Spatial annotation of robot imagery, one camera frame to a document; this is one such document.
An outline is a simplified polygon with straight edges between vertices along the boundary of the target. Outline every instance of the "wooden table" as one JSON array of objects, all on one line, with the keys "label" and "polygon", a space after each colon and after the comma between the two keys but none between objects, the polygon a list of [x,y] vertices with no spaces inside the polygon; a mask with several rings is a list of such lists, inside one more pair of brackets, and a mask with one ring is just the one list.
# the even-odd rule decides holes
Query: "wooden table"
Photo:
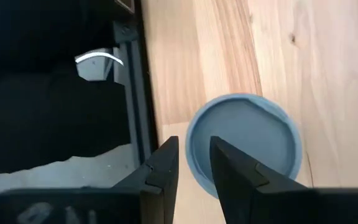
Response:
[{"label": "wooden table", "polygon": [[180,137],[175,223],[224,223],[184,156],[195,112],[227,93],[279,104],[303,141],[297,181],[358,187],[358,0],[142,0],[160,140]]}]

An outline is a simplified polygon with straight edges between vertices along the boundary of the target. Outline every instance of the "plastic container lid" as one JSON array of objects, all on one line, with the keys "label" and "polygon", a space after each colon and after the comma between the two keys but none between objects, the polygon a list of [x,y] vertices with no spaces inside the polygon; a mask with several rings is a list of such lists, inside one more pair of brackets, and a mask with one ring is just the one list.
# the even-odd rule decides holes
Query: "plastic container lid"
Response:
[{"label": "plastic container lid", "polygon": [[203,106],[189,125],[188,165],[200,186],[217,198],[209,160],[211,136],[219,136],[291,179],[299,172],[302,149],[298,130],[284,110],[263,97],[221,96]]}]

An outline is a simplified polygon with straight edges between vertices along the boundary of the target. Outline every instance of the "black metal frame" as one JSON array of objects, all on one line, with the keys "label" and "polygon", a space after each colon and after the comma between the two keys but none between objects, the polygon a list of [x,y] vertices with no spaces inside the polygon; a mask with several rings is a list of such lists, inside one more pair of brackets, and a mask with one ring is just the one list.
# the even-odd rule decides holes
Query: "black metal frame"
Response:
[{"label": "black metal frame", "polygon": [[127,109],[132,147],[143,163],[158,148],[152,84],[144,36],[140,1],[135,1],[132,19],[124,17],[112,23],[114,41],[120,50],[124,66],[119,73],[126,81]]}]

